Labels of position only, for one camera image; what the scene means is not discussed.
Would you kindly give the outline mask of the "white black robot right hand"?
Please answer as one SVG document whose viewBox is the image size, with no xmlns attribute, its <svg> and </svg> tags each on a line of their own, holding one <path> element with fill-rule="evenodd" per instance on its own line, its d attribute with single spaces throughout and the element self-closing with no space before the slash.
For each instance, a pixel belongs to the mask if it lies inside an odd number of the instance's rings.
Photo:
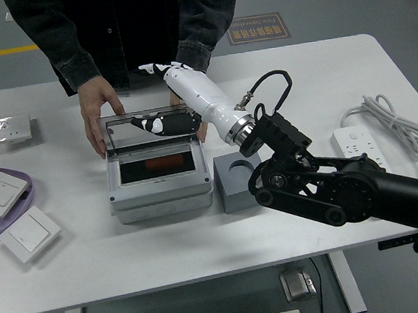
<svg viewBox="0 0 418 313">
<path fill-rule="evenodd" d="M 158 136 L 168 137 L 193 134 L 201 122 L 212 123 L 220 138 L 234 146 L 241 146 L 252 132 L 251 114 L 234 109 L 235 104 L 203 72 L 173 62 L 170 65 L 140 66 L 149 74 L 162 76 L 170 91 L 180 97 L 194 112 L 147 116 L 131 120 L 131 124 Z"/>
</svg>

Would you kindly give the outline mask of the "person's right hand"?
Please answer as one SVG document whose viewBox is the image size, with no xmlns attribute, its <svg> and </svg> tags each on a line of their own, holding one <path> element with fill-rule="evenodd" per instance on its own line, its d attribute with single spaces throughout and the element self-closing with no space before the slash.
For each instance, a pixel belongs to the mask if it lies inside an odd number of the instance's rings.
<svg viewBox="0 0 418 313">
<path fill-rule="evenodd" d="M 101 107 L 108 103 L 116 115 L 125 112 L 115 89 L 102 76 L 93 77 L 77 89 L 86 137 L 95 152 L 103 159 L 107 146 L 98 124 Z"/>
</svg>

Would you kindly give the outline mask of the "person's left hand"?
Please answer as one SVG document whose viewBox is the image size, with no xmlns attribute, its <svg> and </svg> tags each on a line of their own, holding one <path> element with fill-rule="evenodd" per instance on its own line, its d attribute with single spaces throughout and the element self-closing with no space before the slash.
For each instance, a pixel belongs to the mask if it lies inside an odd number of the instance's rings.
<svg viewBox="0 0 418 313">
<path fill-rule="evenodd" d="M 180 104 L 182 99 L 178 97 L 175 92 L 170 91 L 170 105 L 178 105 Z M 207 128 L 208 124 L 206 122 L 202 122 L 200 124 L 199 129 L 196 132 L 196 135 L 201 143 L 204 143 L 206 141 L 206 135 L 207 135 Z"/>
</svg>

